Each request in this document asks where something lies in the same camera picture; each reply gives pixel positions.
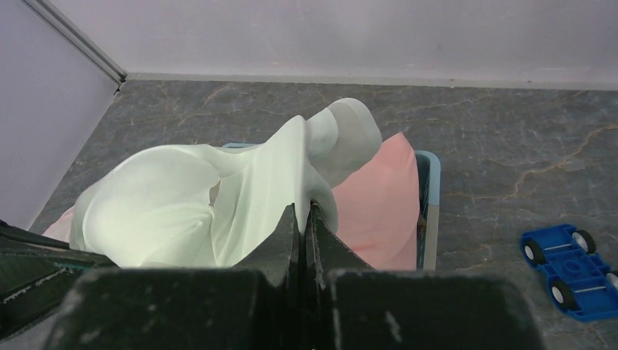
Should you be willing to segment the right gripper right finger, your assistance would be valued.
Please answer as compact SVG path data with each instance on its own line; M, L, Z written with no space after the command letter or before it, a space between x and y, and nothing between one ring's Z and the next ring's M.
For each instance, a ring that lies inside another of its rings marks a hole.
M543 349L528 301L496 276L377 271L312 205L304 326L315 349Z

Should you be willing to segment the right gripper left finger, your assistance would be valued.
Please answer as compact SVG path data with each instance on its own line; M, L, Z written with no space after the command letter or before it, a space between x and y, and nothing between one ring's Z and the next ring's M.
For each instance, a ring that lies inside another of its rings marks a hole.
M231 268L98 269L71 288L46 349L298 349L293 206Z

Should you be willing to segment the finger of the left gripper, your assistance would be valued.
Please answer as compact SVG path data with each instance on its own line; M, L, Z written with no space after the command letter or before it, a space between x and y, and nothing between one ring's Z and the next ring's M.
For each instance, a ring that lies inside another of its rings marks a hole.
M115 268L108 257L1 223L1 337L45 318L84 273Z

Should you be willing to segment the pink bra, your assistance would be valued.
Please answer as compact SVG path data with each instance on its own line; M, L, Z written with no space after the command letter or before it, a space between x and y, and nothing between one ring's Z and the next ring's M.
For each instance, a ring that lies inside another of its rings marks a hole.
M291 237L311 202L335 235L374 268L415 268L420 217L415 153L402 134L342 183L325 182L300 142L277 134L256 147L152 147L89 186L44 235L121 268L228 268L273 237L292 210Z

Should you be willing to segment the pale green bra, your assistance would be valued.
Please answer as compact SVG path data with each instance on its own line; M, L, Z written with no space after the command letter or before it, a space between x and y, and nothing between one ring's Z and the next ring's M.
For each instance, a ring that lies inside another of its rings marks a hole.
M69 246L122 268L230 267L273 233L287 206L300 232L312 203L336 230L332 189L381 143L370 110L342 98L309 119L291 118L253 147L144 149L78 197Z

